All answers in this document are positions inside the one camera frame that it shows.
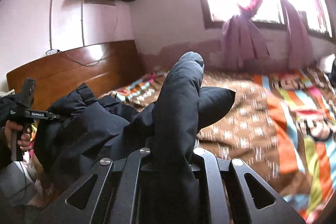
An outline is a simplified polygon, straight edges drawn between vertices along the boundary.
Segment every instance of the jacket sleeve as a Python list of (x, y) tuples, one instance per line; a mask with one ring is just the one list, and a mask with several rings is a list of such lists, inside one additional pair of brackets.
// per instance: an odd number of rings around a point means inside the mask
[(11, 150), (5, 140), (4, 128), (0, 128), (0, 170), (11, 163)]

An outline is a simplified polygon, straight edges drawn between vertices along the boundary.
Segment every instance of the curtain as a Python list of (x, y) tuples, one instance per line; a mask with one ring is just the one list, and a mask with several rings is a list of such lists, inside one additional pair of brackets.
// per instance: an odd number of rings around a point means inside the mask
[(250, 0), (248, 5), (238, 4), (240, 14), (234, 15), (222, 27), (224, 67), (239, 70), (244, 60), (268, 57), (266, 40), (251, 18), (257, 13), (263, 0)]
[(300, 69), (313, 61), (312, 45), (299, 13), (288, 0), (281, 0), (287, 19), (289, 44), (289, 69)]

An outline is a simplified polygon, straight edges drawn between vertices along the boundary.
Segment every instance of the triangular cutout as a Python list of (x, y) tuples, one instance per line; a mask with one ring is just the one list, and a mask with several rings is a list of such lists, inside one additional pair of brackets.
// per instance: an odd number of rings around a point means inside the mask
[(78, 208), (79, 210), (84, 210), (97, 179), (97, 174), (92, 175), (76, 192), (74, 192), (67, 199), (66, 203)]
[(262, 209), (275, 203), (275, 198), (250, 173), (246, 173), (244, 178), (257, 209)]

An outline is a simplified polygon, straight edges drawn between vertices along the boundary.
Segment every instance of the bed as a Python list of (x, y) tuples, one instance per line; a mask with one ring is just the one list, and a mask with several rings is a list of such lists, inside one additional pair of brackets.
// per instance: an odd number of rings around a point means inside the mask
[[(66, 53), (87, 66), (63, 53), (47, 56), (9, 72), (9, 88), (19, 91), (26, 77), (35, 78), (33, 108), (46, 110), (86, 82), (96, 97), (114, 96), (140, 111), (157, 99), (166, 75), (143, 76), (134, 41)], [(206, 72), (203, 86), (235, 90), (236, 101), (225, 118), (201, 130), (199, 145), (222, 159), (242, 158), (306, 221), (330, 223), (336, 204), (336, 97), (325, 75), (316, 68), (268, 76)]]

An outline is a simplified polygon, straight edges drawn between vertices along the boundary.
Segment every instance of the person's arm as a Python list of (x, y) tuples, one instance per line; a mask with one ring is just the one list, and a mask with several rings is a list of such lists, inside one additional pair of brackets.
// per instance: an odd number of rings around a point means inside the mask
[[(7, 121), (5, 127), (0, 128), (0, 170), (11, 163), (11, 137), (12, 131), (21, 131), (22, 126), (16, 122)], [(22, 152), (29, 150), (30, 134), (32, 129), (28, 128), (17, 142)]]

